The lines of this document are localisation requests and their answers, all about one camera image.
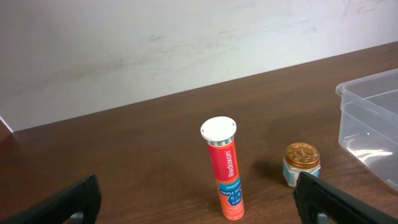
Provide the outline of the clear plastic container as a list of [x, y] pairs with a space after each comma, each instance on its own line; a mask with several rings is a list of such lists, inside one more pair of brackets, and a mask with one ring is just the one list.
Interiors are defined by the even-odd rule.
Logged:
[[338, 142], [397, 190], [397, 69], [340, 83]]

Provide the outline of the orange Redoxon tablet tube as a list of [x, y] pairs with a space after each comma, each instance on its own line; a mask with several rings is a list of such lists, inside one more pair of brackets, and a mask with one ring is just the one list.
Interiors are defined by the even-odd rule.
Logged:
[[226, 116], [210, 118], [200, 128], [208, 145], [223, 214], [232, 221], [244, 215], [242, 183], [234, 143], [236, 130], [236, 122]]

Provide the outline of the small jar gold lid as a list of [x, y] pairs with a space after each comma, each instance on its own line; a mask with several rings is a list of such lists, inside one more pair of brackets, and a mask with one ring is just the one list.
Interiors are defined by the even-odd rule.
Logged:
[[287, 146], [284, 157], [283, 175], [289, 187], [297, 185], [301, 172], [320, 176], [320, 153], [313, 145], [296, 142]]

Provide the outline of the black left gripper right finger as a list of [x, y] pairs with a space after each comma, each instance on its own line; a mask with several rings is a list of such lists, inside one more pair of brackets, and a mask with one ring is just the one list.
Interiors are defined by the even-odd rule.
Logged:
[[337, 223], [397, 224], [397, 219], [350, 196], [308, 172], [299, 173], [293, 198], [304, 224], [319, 223], [319, 214]]

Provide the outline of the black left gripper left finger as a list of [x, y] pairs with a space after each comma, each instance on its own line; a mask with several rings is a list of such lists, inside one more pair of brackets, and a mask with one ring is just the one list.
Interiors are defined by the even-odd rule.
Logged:
[[101, 208], [96, 175], [90, 175], [51, 195], [1, 224], [82, 223], [94, 224]]

